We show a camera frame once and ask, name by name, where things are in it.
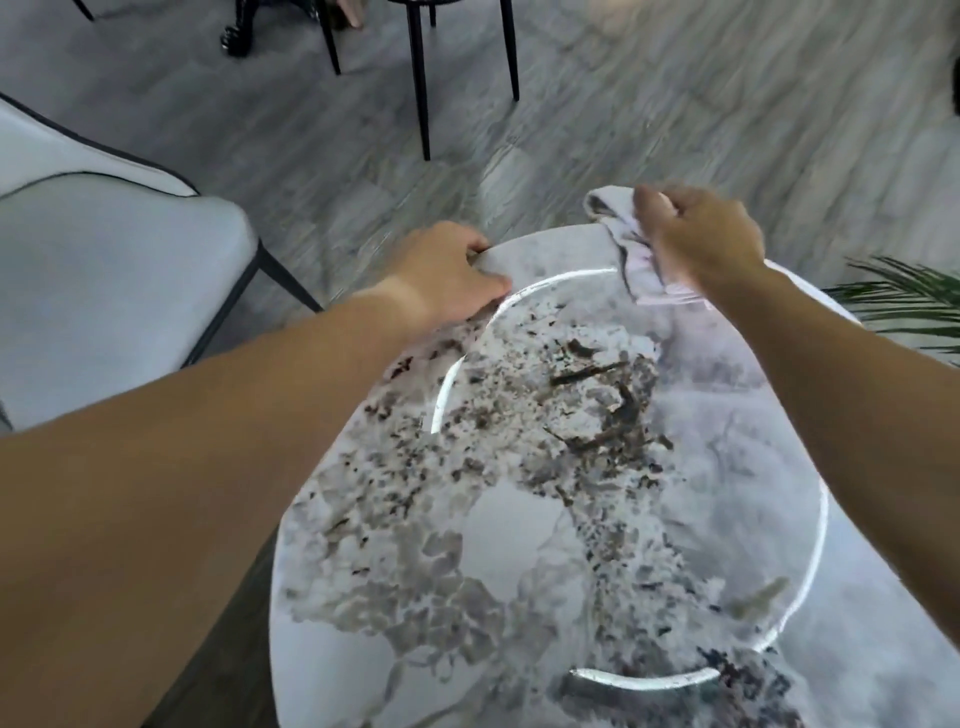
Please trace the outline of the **person's left hand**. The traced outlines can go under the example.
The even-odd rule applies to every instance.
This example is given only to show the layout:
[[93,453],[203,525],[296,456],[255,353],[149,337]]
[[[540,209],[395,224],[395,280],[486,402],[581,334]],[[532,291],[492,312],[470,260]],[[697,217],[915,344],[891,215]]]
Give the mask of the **person's left hand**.
[[396,305],[411,333],[464,321],[481,309],[462,309],[461,285],[469,274],[495,274],[474,267],[490,246],[480,231],[464,224],[442,221],[418,229],[403,241],[375,290]]

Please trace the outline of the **person's right hand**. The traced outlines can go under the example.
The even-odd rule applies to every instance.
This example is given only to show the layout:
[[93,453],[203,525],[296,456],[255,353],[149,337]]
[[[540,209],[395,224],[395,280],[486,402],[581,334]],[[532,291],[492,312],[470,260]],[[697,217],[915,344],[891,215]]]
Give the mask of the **person's right hand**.
[[762,232],[738,200],[681,186],[678,251],[654,251],[660,270],[720,307],[767,271]]

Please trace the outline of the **white cleaning cloth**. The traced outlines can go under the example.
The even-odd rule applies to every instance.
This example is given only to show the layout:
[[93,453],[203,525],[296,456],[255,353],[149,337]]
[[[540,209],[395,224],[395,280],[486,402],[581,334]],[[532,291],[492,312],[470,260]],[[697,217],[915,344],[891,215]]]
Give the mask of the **white cleaning cloth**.
[[619,272],[631,299],[639,306],[711,305],[665,275],[648,235],[636,216],[634,189],[608,185],[589,191],[583,200],[587,216],[606,229],[620,255]]

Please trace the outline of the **person's left forearm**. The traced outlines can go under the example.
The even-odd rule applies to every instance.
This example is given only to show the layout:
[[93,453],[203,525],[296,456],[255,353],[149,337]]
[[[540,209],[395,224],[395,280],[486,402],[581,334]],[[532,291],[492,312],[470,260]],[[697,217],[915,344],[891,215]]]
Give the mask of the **person's left forearm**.
[[384,281],[0,439],[0,728],[139,728],[425,314]]

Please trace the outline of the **person's right forearm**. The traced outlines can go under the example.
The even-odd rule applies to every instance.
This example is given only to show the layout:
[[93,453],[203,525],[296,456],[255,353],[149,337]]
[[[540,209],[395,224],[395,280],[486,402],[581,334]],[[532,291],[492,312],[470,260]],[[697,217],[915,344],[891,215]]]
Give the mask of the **person's right forearm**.
[[763,263],[704,285],[846,515],[947,618],[960,612],[960,370],[829,310]]

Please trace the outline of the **black metal-legged chair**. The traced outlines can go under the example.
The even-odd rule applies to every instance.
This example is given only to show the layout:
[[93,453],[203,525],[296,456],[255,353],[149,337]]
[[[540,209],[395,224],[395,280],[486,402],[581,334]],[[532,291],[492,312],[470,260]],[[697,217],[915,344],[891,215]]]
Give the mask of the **black metal-legged chair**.
[[[431,160],[429,134],[429,106],[426,85],[426,56],[424,43],[424,25],[422,10],[427,9],[429,24],[437,24],[437,9],[440,6],[453,5],[463,0],[387,0],[405,9],[410,58],[414,82],[414,98],[417,124],[420,134],[421,151],[426,162]],[[359,29],[363,25],[364,0],[311,0],[316,17],[321,26],[331,64],[336,75],[341,74],[339,56],[332,35],[331,11],[336,9],[342,16],[346,27]],[[507,65],[510,75],[510,90],[513,102],[521,100],[520,68],[518,43],[515,25],[513,0],[497,0],[500,9],[501,26],[506,49]]]

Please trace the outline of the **green palm plant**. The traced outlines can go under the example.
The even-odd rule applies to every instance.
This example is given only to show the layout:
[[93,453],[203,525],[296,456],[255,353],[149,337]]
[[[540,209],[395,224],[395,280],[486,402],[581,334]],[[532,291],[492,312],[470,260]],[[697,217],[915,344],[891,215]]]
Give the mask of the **green palm plant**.
[[862,276],[824,292],[878,334],[906,336],[928,355],[960,368],[960,270],[876,255],[847,262]]

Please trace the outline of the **grey upholstered chair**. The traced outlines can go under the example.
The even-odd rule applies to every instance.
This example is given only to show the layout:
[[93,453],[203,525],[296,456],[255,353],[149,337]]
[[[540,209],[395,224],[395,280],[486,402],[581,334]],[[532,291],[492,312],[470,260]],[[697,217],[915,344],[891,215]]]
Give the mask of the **grey upholstered chair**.
[[24,431],[196,363],[263,273],[235,202],[0,93],[0,422]]

